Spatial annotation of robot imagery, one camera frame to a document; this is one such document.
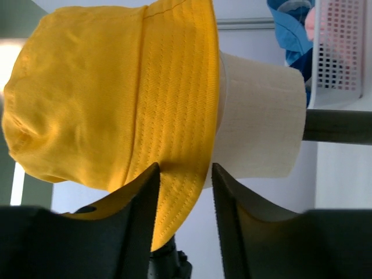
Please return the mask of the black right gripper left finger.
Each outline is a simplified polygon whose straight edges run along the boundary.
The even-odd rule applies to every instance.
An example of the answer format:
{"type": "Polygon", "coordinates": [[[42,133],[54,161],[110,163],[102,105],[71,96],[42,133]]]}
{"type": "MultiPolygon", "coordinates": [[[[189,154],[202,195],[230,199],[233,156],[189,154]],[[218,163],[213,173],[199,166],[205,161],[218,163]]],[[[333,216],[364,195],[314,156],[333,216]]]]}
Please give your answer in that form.
{"type": "Polygon", "coordinates": [[[1,207],[1,277],[146,278],[159,187],[154,163],[77,213],[1,207]]]}

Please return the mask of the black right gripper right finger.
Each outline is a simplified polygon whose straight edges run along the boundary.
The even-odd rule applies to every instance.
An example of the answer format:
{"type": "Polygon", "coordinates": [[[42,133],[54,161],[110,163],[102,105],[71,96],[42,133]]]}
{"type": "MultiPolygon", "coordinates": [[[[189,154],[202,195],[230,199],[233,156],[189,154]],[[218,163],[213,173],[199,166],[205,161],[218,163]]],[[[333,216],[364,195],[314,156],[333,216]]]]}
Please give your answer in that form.
{"type": "Polygon", "coordinates": [[[295,213],[212,166],[225,278],[370,278],[371,211],[295,213]]]}

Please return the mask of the yellow bucket hat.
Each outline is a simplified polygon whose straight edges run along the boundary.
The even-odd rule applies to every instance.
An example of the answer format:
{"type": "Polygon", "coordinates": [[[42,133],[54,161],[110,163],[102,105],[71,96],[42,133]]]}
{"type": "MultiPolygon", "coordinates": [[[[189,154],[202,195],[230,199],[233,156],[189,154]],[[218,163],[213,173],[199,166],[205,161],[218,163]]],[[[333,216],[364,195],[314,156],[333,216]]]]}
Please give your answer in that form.
{"type": "Polygon", "coordinates": [[[113,192],[159,164],[158,250],[188,217],[210,166],[213,3],[57,9],[24,44],[3,93],[9,154],[35,178],[113,192]]]}

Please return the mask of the light blue bucket hat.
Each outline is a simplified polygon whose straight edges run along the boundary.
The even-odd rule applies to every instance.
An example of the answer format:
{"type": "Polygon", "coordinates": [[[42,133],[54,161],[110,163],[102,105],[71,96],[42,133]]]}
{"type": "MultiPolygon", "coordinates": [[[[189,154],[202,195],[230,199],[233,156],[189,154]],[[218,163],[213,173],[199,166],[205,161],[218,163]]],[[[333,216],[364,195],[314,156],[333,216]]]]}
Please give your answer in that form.
{"type": "Polygon", "coordinates": [[[290,66],[313,47],[307,38],[305,19],[315,1],[267,0],[266,3],[274,20],[277,42],[285,50],[285,63],[290,66]]]}

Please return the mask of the dark blue bucket hat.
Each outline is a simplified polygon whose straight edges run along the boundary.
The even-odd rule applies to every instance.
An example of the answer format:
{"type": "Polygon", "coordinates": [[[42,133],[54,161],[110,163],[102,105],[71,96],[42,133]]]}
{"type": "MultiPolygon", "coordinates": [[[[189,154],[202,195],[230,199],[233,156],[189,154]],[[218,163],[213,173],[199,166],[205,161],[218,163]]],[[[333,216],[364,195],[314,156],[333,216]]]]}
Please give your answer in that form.
{"type": "Polygon", "coordinates": [[[312,94],[312,64],[313,64],[313,48],[310,48],[306,53],[286,51],[286,62],[289,67],[297,69],[301,72],[305,82],[306,106],[310,104],[312,94]]]}

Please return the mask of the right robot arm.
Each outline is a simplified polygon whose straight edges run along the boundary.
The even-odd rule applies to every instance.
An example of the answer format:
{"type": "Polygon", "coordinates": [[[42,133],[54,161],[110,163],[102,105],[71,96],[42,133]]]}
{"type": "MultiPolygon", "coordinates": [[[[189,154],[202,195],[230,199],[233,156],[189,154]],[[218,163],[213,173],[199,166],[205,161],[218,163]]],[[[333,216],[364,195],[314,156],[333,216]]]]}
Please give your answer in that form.
{"type": "MultiPolygon", "coordinates": [[[[297,214],[264,199],[219,164],[213,197],[225,278],[370,278],[371,210],[297,214]]],[[[169,240],[151,252],[160,168],[75,213],[1,207],[2,278],[190,278],[169,240]]]]}

